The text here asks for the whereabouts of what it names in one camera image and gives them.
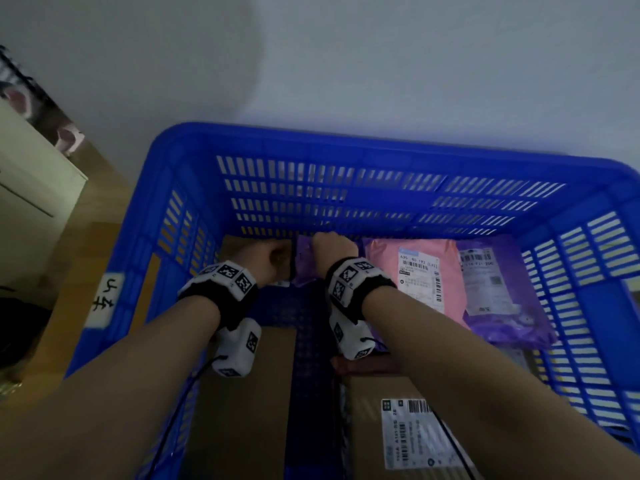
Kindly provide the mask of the person's right hand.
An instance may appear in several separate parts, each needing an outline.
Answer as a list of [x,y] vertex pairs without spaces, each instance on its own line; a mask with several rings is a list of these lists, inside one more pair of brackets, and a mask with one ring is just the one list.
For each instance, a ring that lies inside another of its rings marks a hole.
[[313,251],[316,270],[321,275],[327,275],[336,262],[345,258],[355,258],[359,254],[356,243],[351,240],[348,245],[313,245]]

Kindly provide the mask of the person's left hand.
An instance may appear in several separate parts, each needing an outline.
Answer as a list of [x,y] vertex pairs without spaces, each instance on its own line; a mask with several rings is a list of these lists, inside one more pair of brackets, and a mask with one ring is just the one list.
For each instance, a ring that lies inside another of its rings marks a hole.
[[264,288],[276,279],[276,268],[270,255],[281,247],[281,240],[252,241],[231,257],[231,261],[248,270],[259,288]]

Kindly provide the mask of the small purple mailer bag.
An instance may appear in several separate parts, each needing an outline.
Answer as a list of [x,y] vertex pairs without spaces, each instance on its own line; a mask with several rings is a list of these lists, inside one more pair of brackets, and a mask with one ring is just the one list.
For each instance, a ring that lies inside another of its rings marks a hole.
[[292,241],[290,282],[294,287],[325,279],[325,274],[317,273],[312,241],[311,236],[302,234]]

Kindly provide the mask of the person's right forearm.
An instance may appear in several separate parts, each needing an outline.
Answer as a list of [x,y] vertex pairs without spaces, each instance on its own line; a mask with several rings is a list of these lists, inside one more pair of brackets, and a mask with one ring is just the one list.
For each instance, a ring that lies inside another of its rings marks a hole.
[[393,287],[362,314],[486,478],[640,480],[640,457],[443,314]]

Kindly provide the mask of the person's left forearm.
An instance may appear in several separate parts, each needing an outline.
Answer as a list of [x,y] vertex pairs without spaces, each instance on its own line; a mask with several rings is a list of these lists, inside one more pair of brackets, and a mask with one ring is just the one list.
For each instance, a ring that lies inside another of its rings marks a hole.
[[219,324],[185,298],[77,370],[0,433],[0,480],[133,480]]

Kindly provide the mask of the black marker wristband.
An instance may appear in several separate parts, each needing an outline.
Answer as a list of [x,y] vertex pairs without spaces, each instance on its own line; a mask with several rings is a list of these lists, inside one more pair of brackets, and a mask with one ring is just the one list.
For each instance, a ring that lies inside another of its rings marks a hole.
[[365,320],[362,306],[373,290],[397,288],[382,269],[363,257],[338,260],[329,268],[324,283],[332,306],[354,325]]
[[213,302],[220,312],[219,329],[236,330],[259,294],[253,275],[231,260],[206,266],[178,292],[177,300],[192,296]]

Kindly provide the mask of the pink mailer bag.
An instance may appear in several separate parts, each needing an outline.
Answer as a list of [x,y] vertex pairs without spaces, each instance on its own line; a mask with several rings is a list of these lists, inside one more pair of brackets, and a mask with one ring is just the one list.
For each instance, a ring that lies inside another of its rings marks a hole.
[[365,257],[398,290],[469,330],[458,247],[450,239],[364,239]]

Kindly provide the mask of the blue plastic slatted crate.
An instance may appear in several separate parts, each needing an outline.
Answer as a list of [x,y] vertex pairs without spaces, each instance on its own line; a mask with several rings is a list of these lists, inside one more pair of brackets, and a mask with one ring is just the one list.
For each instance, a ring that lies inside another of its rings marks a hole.
[[150,259],[150,321],[223,237],[511,235],[559,341],[540,378],[640,453],[640,174],[607,159],[185,123],[150,147],[107,272],[110,325],[85,329],[68,375],[123,338]]

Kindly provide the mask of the red flat packet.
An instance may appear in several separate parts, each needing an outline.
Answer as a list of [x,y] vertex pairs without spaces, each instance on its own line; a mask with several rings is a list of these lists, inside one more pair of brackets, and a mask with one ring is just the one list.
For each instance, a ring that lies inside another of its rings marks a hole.
[[330,363],[339,376],[400,374],[401,369],[389,354],[368,355],[357,360],[334,356]]

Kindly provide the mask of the plain brown cardboard box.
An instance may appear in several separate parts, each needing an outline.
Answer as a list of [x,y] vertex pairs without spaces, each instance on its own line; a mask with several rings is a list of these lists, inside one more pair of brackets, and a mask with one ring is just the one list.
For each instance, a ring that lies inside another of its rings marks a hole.
[[247,377],[206,369],[178,480],[283,480],[295,341],[263,327]]

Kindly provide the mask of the white handwritten crate label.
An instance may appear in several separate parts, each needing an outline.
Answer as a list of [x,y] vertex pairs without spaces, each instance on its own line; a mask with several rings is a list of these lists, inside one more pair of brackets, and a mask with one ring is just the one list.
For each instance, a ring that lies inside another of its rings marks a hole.
[[124,282],[124,273],[108,272],[102,275],[90,304],[84,329],[103,330],[110,325]]

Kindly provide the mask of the large purple mailer bag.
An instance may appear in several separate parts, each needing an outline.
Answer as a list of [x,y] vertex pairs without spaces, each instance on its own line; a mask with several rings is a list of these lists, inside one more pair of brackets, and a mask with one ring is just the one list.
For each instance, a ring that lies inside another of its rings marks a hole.
[[558,336],[516,240],[490,235],[456,246],[467,297],[463,318],[470,329],[496,346],[551,348]]

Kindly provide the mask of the cream cabinet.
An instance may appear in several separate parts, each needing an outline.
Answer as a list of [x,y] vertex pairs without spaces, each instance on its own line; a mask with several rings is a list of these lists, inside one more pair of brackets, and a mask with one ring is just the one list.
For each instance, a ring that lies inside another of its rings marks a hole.
[[47,302],[39,286],[86,181],[0,99],[0,297]]

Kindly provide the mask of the black bag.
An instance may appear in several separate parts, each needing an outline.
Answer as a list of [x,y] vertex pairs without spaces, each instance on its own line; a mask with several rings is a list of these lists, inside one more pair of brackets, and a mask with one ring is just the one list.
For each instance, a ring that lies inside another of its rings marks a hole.
[[52,306],[0,296],[0,380],[16,377],[35,355]]

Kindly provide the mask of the dark shelf with pink items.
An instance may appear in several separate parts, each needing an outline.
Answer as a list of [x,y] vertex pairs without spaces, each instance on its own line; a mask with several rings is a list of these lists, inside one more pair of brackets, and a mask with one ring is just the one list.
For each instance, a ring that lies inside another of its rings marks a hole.
[[67,158],[84,144],[84,133],[2,44],[0,98]]

